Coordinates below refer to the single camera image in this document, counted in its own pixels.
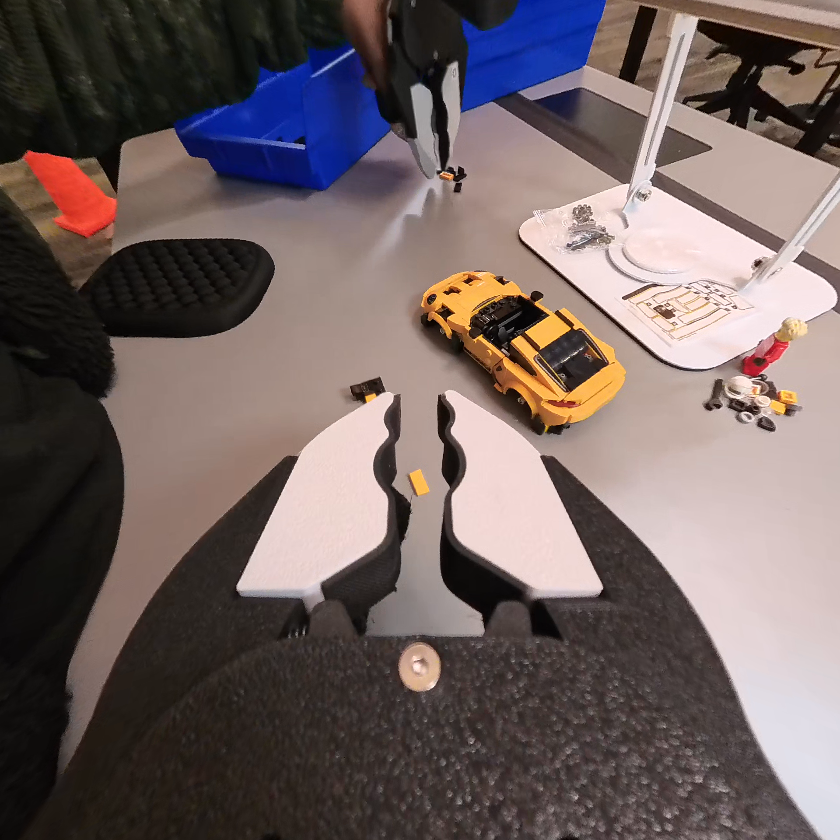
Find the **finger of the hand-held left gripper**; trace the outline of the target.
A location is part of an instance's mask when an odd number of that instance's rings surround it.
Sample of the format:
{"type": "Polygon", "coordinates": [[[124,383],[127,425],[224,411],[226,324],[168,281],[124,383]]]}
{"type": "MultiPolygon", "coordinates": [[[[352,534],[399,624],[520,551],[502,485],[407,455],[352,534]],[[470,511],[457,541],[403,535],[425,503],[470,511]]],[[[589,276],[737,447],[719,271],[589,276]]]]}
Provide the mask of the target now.
{"type": "Polygon", "coordinates": [[[421,173],[433,179],[439,170],[438,136],[434,125],[434,102],[432,92],[421,82],[409,89],[415,135],[407,142],[421,173]]]}
{"type": "Polygon", "coordinates": [[[437,137],[441,169],[449,166],[459,130],[461,83],[458,62],[451,62],[441,76],[437,96],[437,137]]]}

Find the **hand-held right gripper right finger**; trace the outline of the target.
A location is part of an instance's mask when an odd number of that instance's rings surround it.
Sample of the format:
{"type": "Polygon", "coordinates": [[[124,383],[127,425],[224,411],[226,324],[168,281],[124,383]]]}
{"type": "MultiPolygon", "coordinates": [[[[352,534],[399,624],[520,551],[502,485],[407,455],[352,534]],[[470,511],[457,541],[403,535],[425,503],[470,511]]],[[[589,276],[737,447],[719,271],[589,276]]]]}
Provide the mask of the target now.
{"type": "Polygon", "coordinates": [[[438,398],[444,533],[461,557],[526,599],[581,599],[603,584],[540,452],[457,391],[438,398]]]}

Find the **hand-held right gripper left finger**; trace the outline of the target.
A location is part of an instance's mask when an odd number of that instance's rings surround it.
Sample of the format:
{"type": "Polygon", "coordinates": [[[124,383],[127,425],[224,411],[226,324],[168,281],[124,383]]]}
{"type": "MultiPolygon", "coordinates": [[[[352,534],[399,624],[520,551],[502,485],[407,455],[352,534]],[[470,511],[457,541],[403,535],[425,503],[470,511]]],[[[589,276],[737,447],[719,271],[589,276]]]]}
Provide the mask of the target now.
{"type": "Polygon", "coordinates": [[[385,392],[303,448],[237,582],[239,595],[381,601],[394,591],[401,408],[401,397],[385,392]]]}

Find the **person's left forearm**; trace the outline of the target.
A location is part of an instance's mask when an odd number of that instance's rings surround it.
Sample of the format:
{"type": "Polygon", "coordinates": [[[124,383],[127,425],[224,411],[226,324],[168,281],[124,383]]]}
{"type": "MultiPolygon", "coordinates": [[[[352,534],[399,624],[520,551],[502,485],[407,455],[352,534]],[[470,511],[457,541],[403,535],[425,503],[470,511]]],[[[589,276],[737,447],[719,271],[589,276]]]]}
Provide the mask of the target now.
{"type": "Polygon", "coordinates": [[[100,156],[344,42],[333,1],[3,1],[1,160],[100,156]]]}

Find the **yellow lego car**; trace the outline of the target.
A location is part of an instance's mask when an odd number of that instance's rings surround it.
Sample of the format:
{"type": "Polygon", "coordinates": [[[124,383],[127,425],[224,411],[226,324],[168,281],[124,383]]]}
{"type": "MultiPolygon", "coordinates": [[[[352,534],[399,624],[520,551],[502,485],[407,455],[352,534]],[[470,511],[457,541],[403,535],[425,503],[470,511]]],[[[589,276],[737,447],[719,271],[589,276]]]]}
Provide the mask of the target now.
{"type": "Polygon", "coordinates": [[[612,346],[567,309],[550,310],[540,291],[468,270],[425,290],[421,322],[465,354],[494,388],[528,412],[538,435],[560,435],[603,409],[623,388],[626,371],[612,346]]]}

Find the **bag of small lego parts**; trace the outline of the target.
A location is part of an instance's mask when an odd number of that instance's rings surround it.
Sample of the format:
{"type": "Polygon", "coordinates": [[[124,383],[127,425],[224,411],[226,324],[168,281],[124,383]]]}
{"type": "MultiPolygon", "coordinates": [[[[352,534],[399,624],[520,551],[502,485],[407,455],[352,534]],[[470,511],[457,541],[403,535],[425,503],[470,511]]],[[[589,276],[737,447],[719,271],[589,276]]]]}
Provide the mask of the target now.
{"type": "Polygon", "coordinates": [[[616,237],[606,224],[606,216],[590,203],[535,209],[532,217],[541,235],[554,252],[577,255],[608,249],[616,237]]]}

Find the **pile of small lego pieces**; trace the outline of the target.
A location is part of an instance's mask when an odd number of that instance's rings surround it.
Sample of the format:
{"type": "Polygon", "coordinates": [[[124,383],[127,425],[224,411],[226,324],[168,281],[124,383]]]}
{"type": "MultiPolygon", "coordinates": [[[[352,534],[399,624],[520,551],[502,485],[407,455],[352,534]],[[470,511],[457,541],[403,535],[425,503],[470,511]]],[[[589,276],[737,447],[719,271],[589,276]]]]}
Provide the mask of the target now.
{"type": "Polygon", "coordinates": [[[797,393],[777,388],[765,374],[717,378],[703,407],[710,413],[727,409],[740,424],[767,433],[777,430],[780,418],[796,417],[802,412],[797,393]]]}

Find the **lego sticker sheet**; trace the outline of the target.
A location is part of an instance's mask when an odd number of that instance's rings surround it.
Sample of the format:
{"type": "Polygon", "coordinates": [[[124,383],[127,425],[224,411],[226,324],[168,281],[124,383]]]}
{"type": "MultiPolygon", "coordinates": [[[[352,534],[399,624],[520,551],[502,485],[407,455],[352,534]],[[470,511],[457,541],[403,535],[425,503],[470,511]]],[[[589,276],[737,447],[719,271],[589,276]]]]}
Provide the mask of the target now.
{"type": "Polygon", "coordinates": [[[708,278],[670,286],[651,283],[619,300],[637,320],[668,343],[708,334],[755,310],[735,287],[708,278]]]}

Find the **red lego minifigure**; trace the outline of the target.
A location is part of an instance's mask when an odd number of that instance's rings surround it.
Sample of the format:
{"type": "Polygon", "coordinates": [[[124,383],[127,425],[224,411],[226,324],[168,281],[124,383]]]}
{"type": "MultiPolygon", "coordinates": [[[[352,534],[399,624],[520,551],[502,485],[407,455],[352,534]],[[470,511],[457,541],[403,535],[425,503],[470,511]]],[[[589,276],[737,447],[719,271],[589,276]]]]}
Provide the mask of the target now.
{"type": "Polygon", "coordinates": [[[792,342],[807,334],[807,323],[796,318],[786,318],[766,339],[747,355],[741,364],[741,373],[750,378],[761,375],[771,364],[778,361],[792,342]]]}

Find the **person's left hand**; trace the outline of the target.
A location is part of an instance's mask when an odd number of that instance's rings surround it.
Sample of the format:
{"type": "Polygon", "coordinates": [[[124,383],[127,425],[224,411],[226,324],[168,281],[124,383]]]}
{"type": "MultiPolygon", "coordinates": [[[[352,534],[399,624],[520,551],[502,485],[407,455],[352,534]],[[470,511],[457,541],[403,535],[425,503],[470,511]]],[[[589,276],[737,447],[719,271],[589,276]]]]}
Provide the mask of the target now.
{"type": "Polygon", "coordinates": [[[388,81],[387,1],[343,1],[344,33],[360,57],[369,85],[383,91],[388,81]]]}

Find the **open blue storage bin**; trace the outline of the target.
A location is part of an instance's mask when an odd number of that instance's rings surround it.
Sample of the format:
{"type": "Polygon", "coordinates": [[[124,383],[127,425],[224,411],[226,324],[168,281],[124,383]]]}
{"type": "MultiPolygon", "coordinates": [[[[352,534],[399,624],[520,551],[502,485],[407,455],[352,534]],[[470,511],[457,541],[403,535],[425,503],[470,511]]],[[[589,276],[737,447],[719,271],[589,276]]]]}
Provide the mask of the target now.
{"type": "Polygon", "coordinates": [[[260,68],[246,99],[175,123],[185,151],[218,175],[325,190],[390,131],[349,45],[260,68]]]}

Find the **clear stand rod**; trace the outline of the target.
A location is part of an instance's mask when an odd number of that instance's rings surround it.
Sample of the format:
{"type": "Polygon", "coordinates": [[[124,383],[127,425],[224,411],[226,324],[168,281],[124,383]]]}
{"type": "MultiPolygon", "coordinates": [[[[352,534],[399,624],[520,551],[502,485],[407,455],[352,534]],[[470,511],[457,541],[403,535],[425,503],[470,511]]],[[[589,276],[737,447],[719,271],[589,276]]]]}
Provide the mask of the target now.
{"type": "Polygon", "coordinates": [[[804,251],[805,246],[825,223],[839,204],[839,173],[825,189],[820,198],[803,218],[799,227],[788,237],[778,252],[769,257],[758,259],[753,265],[751,277],[742,287],[742,291],[758,287],[782,271],[804,251]]]}
{"type": "Polygon", "coordinates": [[[665,136],[698,22],[698,17],[687,14],[674,14],[671,18],[668,47],[637,150],[631,181],[627,188],[626,201],[622,210],[624,216],[634,212],[652,195],[659,149],[665,136]]]}

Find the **round clear lens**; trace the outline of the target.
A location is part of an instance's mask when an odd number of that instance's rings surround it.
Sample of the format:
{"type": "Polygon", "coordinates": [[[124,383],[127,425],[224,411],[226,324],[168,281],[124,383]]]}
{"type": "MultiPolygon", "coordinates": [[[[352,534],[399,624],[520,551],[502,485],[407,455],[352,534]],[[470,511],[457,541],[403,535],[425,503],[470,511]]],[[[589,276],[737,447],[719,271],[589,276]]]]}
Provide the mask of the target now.
{"type": "Polygon", "coordinates": [[[606,254],[613,266],[630,277],[671,277],[693,270],[701,250],[692,239],[666,228],[629,228],[606,254]]]}

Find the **person's dark clothed torso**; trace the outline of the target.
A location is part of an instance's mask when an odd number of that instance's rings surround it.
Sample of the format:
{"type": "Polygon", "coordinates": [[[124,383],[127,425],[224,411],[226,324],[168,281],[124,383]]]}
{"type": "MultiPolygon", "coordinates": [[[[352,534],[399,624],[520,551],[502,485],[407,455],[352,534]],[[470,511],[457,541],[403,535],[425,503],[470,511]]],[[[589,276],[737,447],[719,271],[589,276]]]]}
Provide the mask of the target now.
{"type": "Polygon", "coordinates": [[[67,672],[123,514],[102,399],[110,338],[46,241],[1,209],[1,829],[19,838],[54,785],[67,672]]]}

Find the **white stand base board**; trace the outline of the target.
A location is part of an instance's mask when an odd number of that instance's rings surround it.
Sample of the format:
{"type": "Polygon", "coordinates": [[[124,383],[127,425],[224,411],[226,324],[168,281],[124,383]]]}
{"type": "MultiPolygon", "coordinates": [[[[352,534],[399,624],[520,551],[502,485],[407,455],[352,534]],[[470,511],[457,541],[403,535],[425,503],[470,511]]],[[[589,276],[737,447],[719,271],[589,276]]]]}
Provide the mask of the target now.
{"type": "Polygon", "coordinates": [[[581,199],[606,217],[606,224],[620,238],[629,228],[666,228],[695,241],[699,264],[675,276],[635,278],[615,268],[606,249],[577,255],[562,255],[546,245],[531,216],[519,228],[521,242],[552,267],[574,289],[595,304],[654,357],[684,371],[708,371],[747,353],[780,327],[786,318],[811,321],[831,311],[837,303],[835,288],[816,274],[793,262],[758,287],[742,290],[754,263],[774,253],[756,237],[740,233],[728,223],[687,202],[653,187],[649,200],[627,216],[622,214],[627,186],[620,185],[581,199]],[[698,334],[677,343],[659,338],[625,309],[619,298],[647,284],[678,285],[708,278],[735,287],[755,307],[752,314],[722,324],[708,334],[698,334]]]}

